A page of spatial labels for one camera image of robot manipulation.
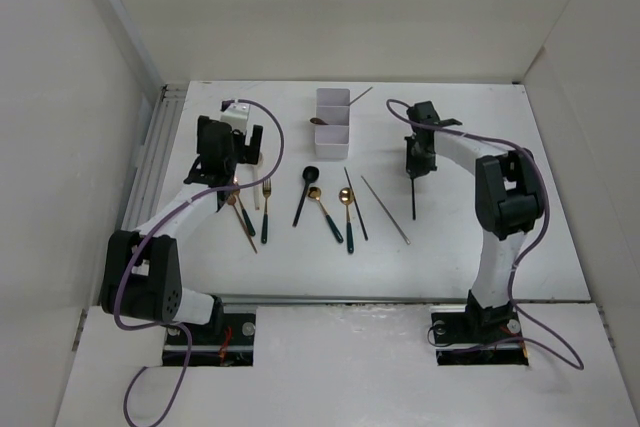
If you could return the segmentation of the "dark green chopstick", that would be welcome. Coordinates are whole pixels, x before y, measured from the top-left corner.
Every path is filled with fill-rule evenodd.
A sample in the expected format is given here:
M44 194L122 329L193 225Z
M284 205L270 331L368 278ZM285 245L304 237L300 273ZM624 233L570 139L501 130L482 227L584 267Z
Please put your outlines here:
M411 208L412 208L412 220L417 220L417 210L416 210L416 190L415 190L415 177L411 178Z

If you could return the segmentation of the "brown grey chopstick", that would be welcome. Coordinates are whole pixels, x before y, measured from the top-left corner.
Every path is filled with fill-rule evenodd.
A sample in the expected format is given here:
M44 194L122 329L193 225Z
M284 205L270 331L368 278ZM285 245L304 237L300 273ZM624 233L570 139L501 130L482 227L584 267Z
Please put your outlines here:
M350 102L347 104L349 107L353 106L356 102L358 102L359 100L361 100L364 96L366 96L367 94L369 94L372 90L374 89L374 86L370 86L369 88L365 89L363 92L361 92L360 94L358 94L354 99L350 99Z

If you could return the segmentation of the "brown spoon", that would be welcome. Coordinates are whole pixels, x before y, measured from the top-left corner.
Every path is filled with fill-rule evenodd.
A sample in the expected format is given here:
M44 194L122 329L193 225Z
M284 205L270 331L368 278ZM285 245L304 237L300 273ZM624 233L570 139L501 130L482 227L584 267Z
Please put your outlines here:
M317 117L310 118L309 122L311 122L313 125L317 125L317 126L327 126L327 125L329 125L326 121L324 121L323 119L317 118Z

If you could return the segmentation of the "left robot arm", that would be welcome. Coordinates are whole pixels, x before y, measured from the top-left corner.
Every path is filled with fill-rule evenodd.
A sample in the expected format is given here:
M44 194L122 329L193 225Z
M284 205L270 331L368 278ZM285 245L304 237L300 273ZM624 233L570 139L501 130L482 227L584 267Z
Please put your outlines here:
M207 217L227 202L239 164L255 165L263 127L250 138L232 124L201 116L197 120L196 158L173 201L133 231L118 230L108 242L100 291L104 312L155 323L189 324L201 343L223 334L219 297L182 285L180 245Z

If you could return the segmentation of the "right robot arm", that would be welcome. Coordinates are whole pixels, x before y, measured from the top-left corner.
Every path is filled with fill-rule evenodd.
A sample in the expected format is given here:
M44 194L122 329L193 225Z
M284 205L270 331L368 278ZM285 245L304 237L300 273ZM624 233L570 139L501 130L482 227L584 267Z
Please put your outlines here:
M445 157L474 177L474 209L483 232L476 279L469 290L465 333L477 341L495 334L513 312L509 282L525 237L546 208L545 189L528 150L502 139L457 131L432 102L406 108L412 134L405 138L410 179L437 170Z

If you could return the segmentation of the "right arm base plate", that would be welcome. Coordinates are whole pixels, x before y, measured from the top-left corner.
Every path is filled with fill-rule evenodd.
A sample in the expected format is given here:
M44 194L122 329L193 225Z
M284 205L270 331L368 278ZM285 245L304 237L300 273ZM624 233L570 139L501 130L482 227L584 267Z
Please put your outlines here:
M512 314L497 324L476 325L464 311L431 313L429 342L439 366L528 366L519 318Z

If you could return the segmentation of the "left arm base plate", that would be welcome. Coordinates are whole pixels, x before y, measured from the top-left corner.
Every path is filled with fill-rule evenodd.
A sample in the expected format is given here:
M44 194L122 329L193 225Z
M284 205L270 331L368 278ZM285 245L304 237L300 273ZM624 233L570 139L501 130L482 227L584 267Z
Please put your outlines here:
M253 365L256 310L226 312L219 333L207 326L187 324L191 332L190 367L250 367ZM179 328L167 329L161 355L165 367L182 366L187 355L187 336Z

